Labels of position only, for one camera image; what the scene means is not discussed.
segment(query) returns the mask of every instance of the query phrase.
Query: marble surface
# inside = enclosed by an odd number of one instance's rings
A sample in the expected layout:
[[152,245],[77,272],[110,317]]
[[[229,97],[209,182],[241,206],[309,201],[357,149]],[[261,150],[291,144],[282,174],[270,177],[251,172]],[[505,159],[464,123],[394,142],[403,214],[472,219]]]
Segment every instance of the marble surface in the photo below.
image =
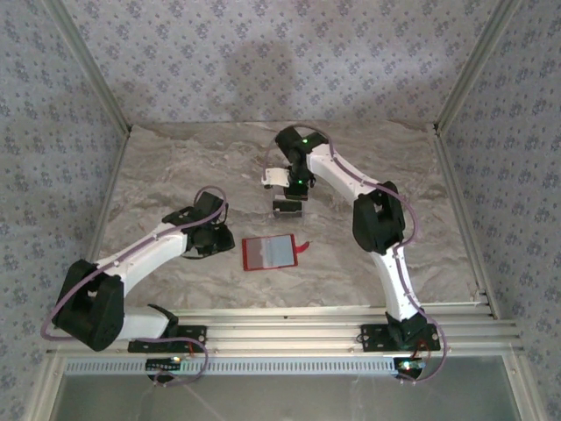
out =
[[[295,307],[385,302],[375,266],[352,237],[352,207],[318,180],[304,218],[279,220],[270,192],[259,184],[266,145],[288,123],[213,123],[134,126],[124,155],[101,255],[115,253],[146,235],[171,211],[192,203],[207,184],[228,195],[228,226],[236,248],[200,261],[177,258],[154,271],[126,297],[132,305],[168,309]],[[471,301],[477,289],[437,167],[431,134],[424,127],[379,122],[317,123],[337,150],[366,174],[391,180],[415,207],[419,240],[406,250],[420,300]],[[285,165],[271,154],[270,165]],[[406,215],[410,232],[411,220]],[[299,266],[245,272],[241,240],[293,233],[311,241]]]

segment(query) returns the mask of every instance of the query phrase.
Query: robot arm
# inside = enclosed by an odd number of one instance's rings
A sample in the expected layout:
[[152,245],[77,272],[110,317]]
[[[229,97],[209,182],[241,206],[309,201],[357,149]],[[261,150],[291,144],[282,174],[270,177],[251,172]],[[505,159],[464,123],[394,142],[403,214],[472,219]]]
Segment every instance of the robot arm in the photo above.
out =
[[125,250],[90,263],[75,262],[67,272],[59,302],[68,291],[99,268],[91,282],[78,289],[61,307],[53,323],[94,351],[119,339],[171,338],[176,317],[156,305],[125,308],[124,298],[132,288],[167,261],[196,250],[201,259],[234,247],[231,232],[220,214],[208,223],[181,229],[219,211],[223,200],[207,191],[194,206],[167,215],[155,230]]
[[[378,269],[392,336],[398,344],[406,344],[425,328],[426,319],[413,305],[420,306],[411,288],[403,249],[394,250],[394,246],[403,240],[405,221],[400,202],[371,186],[381,185],[395,193],[397,188],[391,182],[381,184],[362,174],[340,155],[337,164],[328,140],[318,132],[302,137],[294,127],[288,127],[277,135],[275,142],[290,161],[290,166],[266,170],[262,183],[266,187],[282,186],[288,201],[301,201],[308,199],[308,189],[313,187],[318,176],[353,206],[353,236],[371,255]],[[400,262],[403,282],[397,261]]]

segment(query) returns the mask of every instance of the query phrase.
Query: patterned wallpaper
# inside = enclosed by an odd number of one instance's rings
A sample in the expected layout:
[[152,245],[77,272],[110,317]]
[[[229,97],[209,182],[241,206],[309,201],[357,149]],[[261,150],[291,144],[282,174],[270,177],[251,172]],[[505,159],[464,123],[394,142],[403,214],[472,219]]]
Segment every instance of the patterned wallpaper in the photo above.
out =
[[504,317],[561,420],[561,4],[525,0],[446,135]]
[[85,256],[120,144],[39,0],[0,2],[0,419],[20,419],[39,327]]
[[434,121],[494,0],[65,0],[133,124]]

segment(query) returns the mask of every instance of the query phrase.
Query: wire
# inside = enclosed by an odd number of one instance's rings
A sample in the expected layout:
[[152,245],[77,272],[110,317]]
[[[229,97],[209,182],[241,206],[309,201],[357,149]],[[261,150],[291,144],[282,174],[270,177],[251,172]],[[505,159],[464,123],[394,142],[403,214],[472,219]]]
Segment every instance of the wire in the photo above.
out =
[[[72,337],[53,336],[50,333],[48,333],[47,330],[48,330],[49,325],[51,324],[52,320],[55,318],[55,316],[59,313],[59,311],[62,309],[62,307],[64,307],[64,305],[68,302],[68,300],[74,294],[76,294],[78,292],[78,290],[80,290],[88,282],[92,282],[99,274],[103,273],[104,271],[106,271],[109,268],[113,268],[114,266],[116,266],[120,262],[127,260],[128,258],[133,256],[135,253],[138,253],[141,250],[144,250],[147,246],[150,246],[153,242],[158,241],[162,237],[165,237],[165,236],[167,236],[171,233],[174,233],[174,232],[180,232],[181,230],[184,230],[186,228],[193,228],[193,227],[198,226],[198,225],[206,224],[209,221],[213,220],[214,218],[219,217],[220,214],[226,208],[226,200],[227,200],[226,199],[226,194],[219,187],[204,186],[203,188],[199,189],[199,191],[197,191],[197,193],[195,195],[195,202],[199,198],[199,196],[203,193],[203,191],[206,191],[206,190],[209,190],[209,189],[217,190],[222,196],[222,204],[220,205],[220,207],[218,208],[218,210],[216,212],[212,213],[211,215],[209,215],[206,218],[203,218],[201,220],[191,222],[189,224],[174,226],[174,227],[168,228],[168,229],[166,229],[162,232],[159,232],[158,234],[156,234],[152,237],[144,239],[143,241],[138,243],[136,246],[131,247],[129,250],[127,250],[126,252],[124,252],[123,254],[118,256],[116,259],[114,259],[110,263],[107,263],[106,265],[101,266],[100,268],[98,268],[94,272],[92,272],[90,275],[86,276],[84,279],[82,279],[81,281],[76,283],[74,285],[74,287],[71,288],[68,291],[68,293],[66,295],[64,295],[64,297],[62,297],[61,300],[57,304],[55,304],[54,308],[51,310],[51,312],[49,313],[49,315],[47,316],[47,318],[43,322],[43,325],[41,326],[41,332],[40,332],[41,337],[43,339],[50,340],[50,341],[75,340]],[[200,378],[207,368],[208,361],[209,361],[209,351],[204,346],[204,344],[199,342],[198,340],[191,339],[191,338],[157,338],[157,339],[144,338],[144,339],[138,339],[138,340],[141,340],[143,342],[153,342],[153,343],[175,342],[175,341],[183,340],[183,341],[188,342],[189,344],[195,344],[195,345],[199,346],[202,349],[202,351],[204,352],[204,355],[205,355],[204,364],[202,365],[201,371],[191,381],[194,381],[194,380]]]
[[[405,197],[395,193],[393,190],[388,189],[384,186],[381,186],[381,185],[373,183],[373,182],[369,182],[368,180],[364,180],[360,176],[354,174],[343,163],[341,163],[341,161],[339,161],[339,159],[337,158],[337,152],[335,150],[335,144],[333,142],[333,139],[331,138],[331,136],[328,133],[324,132],[321,129],[318,129],[317,127],[315,127],[313,125],[306,125],[304,123],[297,123],[295,125],[290,125],[290,126],[286,127],[286,129],[288,129],[288,128],[309,129],[309,130],[312,130],[314,132],[318,132],[319,134],[324,136],[327,139],[328,145],[330,147],[330,156],[333,159],[333,162],[335,162],[337,164],[339,169],[341,169],[345,174],[349,175],[353,180],[355,180],[357,182],[364,183],[365,185],[367,185],[369,187],[372,187],[374,189],[378,189],[378,190],[380,190],[380,191],[382,191],[382,192],[384,192],[384,193],[386,193],[386,194],[388,194],[392,197],[395,197],[397,200],[400,201],[400,203],[403,206],[405,206],[405,208],[409,212],[409,215],[411,215],[411,219],[413,220],[413,230],[412,230],[411,236],[408,239],[406,239],[405,241],[402,241],[401,243],[397,244],[394,247],[393,257],[395,259],[395,263],[396,263],[396,267],[397,267],[397,273],[398,273],[399,278],[400,278],[401,287],[405,291],[405,295],[407,296],[409,302],[415,308],[415,310],[417,310],[417,312],[419,314],[421,314],[421,316],[423,316],[427,320],[427,322],[433,324],[437,328],[438,334],[442,338],[443,354],[442,354],[442,359],[440,360],[437,368],[435,368],[435,370],[432,373],[430,373],[430,375],[427,375],[426,377],[423,377],[420,380],[416,380],[416,379],[413,379],[413,378],[408,378],[412,382],[426,382],[427,380],[429,380],[429,379],[433,378],[435,375],[437,375],[440,372],[440,370],[442,369],[442,367],[444,366],[444,363],[445,363],[445,360],[446,360],[446,355],[448,353],[448,342],[446,340],[446,335],[444,334],[444,330],[442,329],[442,326],[433,317],[431,317],[427,313],[425,313],[424,310],[421,308],[421,306],[412,297],[412,293],[409,290],[409,288],[407,286],[407,283],[405,282],[405,277],[403,275],[403,269],[401,267],[401,259],[399,258],[398,251],[399,251],[400,248],[403,248],[404,246],[407,246],[407,245],[413,243],[417,238],[418,229],[419,229],[419,219],[416,215],[415,210],[413,209],[411,204],[409,204],[409,202],[405,199]],[[274,143],[274,139],[271,141],[271,143],[267,147],[266,154],[265,154],[265,160],[263,161],[263,174],[262,174],[262,176],[263,176],[264,180],[266,178],[266,165],[267,165],[267,160],[268,160],[268,156],[269,156],[269,150],[271,149],[271,146],[272,146],[273,143]]]

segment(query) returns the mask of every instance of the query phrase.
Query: purple cable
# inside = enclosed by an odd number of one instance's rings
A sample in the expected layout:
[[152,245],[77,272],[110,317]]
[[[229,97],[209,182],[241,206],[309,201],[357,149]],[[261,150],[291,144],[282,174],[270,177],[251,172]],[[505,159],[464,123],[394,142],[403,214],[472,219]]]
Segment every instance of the purple cable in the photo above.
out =
[[[195,195],[195,202],[196,200],[199,198],[199,196],[203,193],[203,191],[208,190],[208,189],[215,189],[218,192],[220,192],[220,194],[222,195],[222,204],[220,205],[220,208],[218,208],[218,210],[216,212],[214,212],[212,215],[209,215],[206,218],[203,218],[199,221],[195,221],[195,222],[191,222],[189,224],[183,224],[183,225],[178,225],[178,226],[174,226],[171,228],[168,228],[160,233],[158,233],[157,235],[147,238],[145,240],[143,240],[142,242],[138,243],[135,247],[131,247],[129,250],[127,250],[126,252],[124,252],[123,254],[121,254],[119,257],[117,257],[114,261],[101,266],[100,268],[96,269],[93,273],[91,273],[90,275],[86,276],[84,279],[82,279],[81,281],[79,281],[78,283],[76,283],[74,285],[73,288],[71,288],[68,293],[66,295],[64,295],[64,297],[61,298],[61,300],[54,306],[53,310],[49,313],[49,315],[47,316],[45,322],[43,322],[43,325],[41,326],[41,337],[43,339],[46,340],[50,340],[50,341],[65,341],[65,340],[75,340],[72,337],[61,337],[61,336],[53,336],[51,334],[49,334],[47,332],[49,325],[51,324],[51,321],[53,320],[53,318],[59,313],[60,309],[62,309],[62,307],[64,306],[64,304],[66,304],[68,302],[68,300],[76,293],[78,292],[78,290],[83,287],[84,285],[86,285],[88,282],[93,281],[96,276],[98,276],[99,274],[103,273],[105,270],[112,268],[116,262],[120,262],[120,261],[124,261],[126,259],[128,259],[129,257],[131,257],[132,255],[134,255],[135,253],[138,253],[140,250],[144,249],[145,247],[149,246],[150,244],[152,244],[154,241],[159,240],[160,238],[171,234],[172,232],[178,232],[181,230],[184,230],[186,228],[193,228],[194,226],[198,226],[198,225],[202,225],[202,224],[206,224],[207,222],[211,221],[212,219],[220,216],[220,214],[222,213],[222,211],[225,209],[226,207],[226,194],[224,193],[224,191],[222,189],[220,189],[219,187],[216,186],[205,186],[202,189],[199,189],[199,191],[197,191],[196,195]],[[202,365],[202,369],[201,371],[195,376],[195,378],[192,380],[196,380],[198,378],[200,378],[204,372],[204,370],[206,370],[206,367],[208,365],[209,362],[209,351],[206,349],[206,347],[199,342],[198,340],[194,340],[194,339],[190,339],[190,338],[169,338],[169,339],[163,339],[163,338],[159,338],[159,339],[142,339],[142,341],[144,342],[154,342],[154,343],[160,343],[160,342],[175,342],[177,340],[185,340],[186,342],[190,342],[193,343],[197,346],[199,346],[203,351],[204,351],[204,364]]]
[[[411,233],[411,236],[408,239],[406,239],[405,241],[402,241],[401,243],[399,243],[397,246],[394,247],[394,256],[393,257],[395,259],[395,263],[396,263],[396,266],[397,266],[397,273],[400,276],[401,287],[405,291],[405,295],[407,296],[409,302],[419,312],[419,314],[421,314],[421,316],[423,316],[429,323],[432,323],[437,328],[437,331],[442,338],[443,353],[442,353],[442,359],[440,360],[440,363],[438,364],[438,367],[435,368],[435,370],[430,375],[428,375],[426,377],[423,377],[421,380],[416,380],[416,379],[413,379],[412,377],[404,376],[404,378],[407,378],[408,380],[412,381],[413,383],[415,383],[415,382],[426,382],[427,380],[429,380],[429,379],[433,378],[435,375],[437,375],[440,372],[440,370],[442,369],[442,367],[444,366],[444,362],[446,360],[446,355],[448,353],[448,341],[446,339],[446,335],[444,334],[444,330],[442,329],[440,324],[433,317],[431,317],[427,313],[425,313],[424,310],[411,297],[411,291],[409,290],[409,288],[407,287],[407,285],[405,283],[405,278],[403,276],[403,269],[401,267],[401,261],[399,259],[398,254],[397,254],[397,251],[400,248],[411,244],[417,238],[418,228],[419,228],[419,219],[418,219],[418,217],[415,213],[415,210],[409,204],[409,202],[405,199],[405,197],[395,193],[393,190],[388,189],[384,186],[381,186],[379,184],[375,184],[373,182],[369,182],[367,180],[363,180],[358,175],[354,174],[349,168],[347,168],[345,165],[343,165],[339,161],[339,159],[337,158],[337,153],[335,151],[335,145],[333,143],[333,139],[331,138],[331,136],[329,134],[327,134],[323,130],[318,129],[317,127],[314,127],[313,125],[306,125],[304,123],[297,123],[295,125],[290,125],[287,128],[289,128],[289,127],[293,127],[295,129],[297,129],[297,128],[310,129],[310,130],[313,130],[314,132],[318,132],[319,134],[324,136],[327,139],[328,144],[330,146],[331,158],[333,159],[333,162],[335,162],[337,164],[339,169],[341,169],[345,174],[349,175],[353,180],[355,180],[357,182],[364,183],[365,185],[367,185],[369,187],[372,187],[374,189],[378,189],[380,191],[383,191],[384,193],[389,194],[392,197],[395,197],[397,200],[400,201],[401,204],[403,204],[403,206],[405,206],[405,208],[409,212],[409,215],[411,215],[411,219],[413,219],[413,232]],[[271,143],[267,147],[266,154],[265,154],[265,160],[263,161],[263,175],[262,176],[263,176],[264,180],[265,180],[266,165],[267,165],[267,161],[268,161],[269,151],[270,151],[273,143],[274,143],[274,139],[271,141]]]

